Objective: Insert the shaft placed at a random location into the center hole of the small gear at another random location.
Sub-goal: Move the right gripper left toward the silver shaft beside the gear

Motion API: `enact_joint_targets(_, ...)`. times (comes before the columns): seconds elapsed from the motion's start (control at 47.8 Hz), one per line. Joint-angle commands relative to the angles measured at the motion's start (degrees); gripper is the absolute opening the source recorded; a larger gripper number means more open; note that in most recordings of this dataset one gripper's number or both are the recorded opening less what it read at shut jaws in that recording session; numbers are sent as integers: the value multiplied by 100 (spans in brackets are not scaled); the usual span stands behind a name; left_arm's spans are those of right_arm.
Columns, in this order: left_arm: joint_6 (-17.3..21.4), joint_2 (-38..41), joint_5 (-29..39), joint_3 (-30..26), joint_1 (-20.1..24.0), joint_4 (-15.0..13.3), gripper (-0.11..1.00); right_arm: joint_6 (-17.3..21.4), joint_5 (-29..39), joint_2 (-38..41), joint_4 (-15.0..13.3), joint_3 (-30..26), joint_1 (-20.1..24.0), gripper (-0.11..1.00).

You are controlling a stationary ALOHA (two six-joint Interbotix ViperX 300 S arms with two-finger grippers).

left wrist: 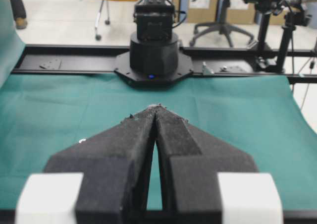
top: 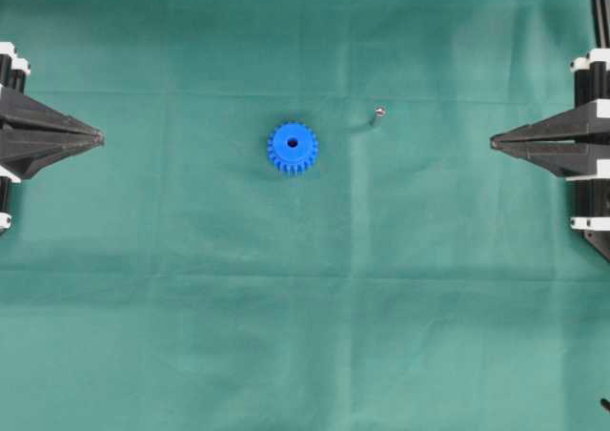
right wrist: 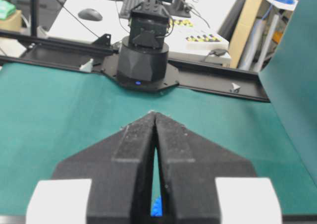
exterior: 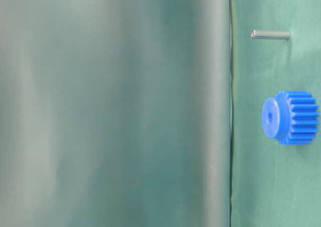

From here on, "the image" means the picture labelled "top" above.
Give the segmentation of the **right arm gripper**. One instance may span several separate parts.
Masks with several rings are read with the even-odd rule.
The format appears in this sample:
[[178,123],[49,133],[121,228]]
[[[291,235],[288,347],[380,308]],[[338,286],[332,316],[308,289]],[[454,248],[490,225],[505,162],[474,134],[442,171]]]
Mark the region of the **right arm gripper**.
[[[574,180],[571,227],[596,249],[609,247],[609,50],[571,63],[575,109],[490,138],[493,149]],[[584,138],[587,143],[538,142]]]

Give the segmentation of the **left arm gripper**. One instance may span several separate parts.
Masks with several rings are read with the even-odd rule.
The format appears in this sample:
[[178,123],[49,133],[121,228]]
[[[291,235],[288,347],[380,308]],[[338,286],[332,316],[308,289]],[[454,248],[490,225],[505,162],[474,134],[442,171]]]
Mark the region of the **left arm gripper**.
[[1,120],[23,130],[1,132],[1,234],[11,227],[11,185],[105,143],[92,126],[24,95],[31,64],[11,42],[1,43]]

